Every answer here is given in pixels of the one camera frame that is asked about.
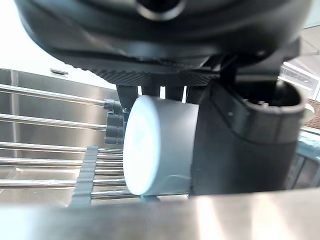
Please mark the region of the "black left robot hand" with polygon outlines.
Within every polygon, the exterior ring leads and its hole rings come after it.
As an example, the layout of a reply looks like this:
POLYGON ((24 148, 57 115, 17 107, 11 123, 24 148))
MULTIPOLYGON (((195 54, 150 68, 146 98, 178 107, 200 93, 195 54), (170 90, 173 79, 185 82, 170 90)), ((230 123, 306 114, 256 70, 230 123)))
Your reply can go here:
POLYGON ((133 195, 281 191, 306 98, 280 79, 310 0, 17 0, 44 51, 114 84, 133 195))

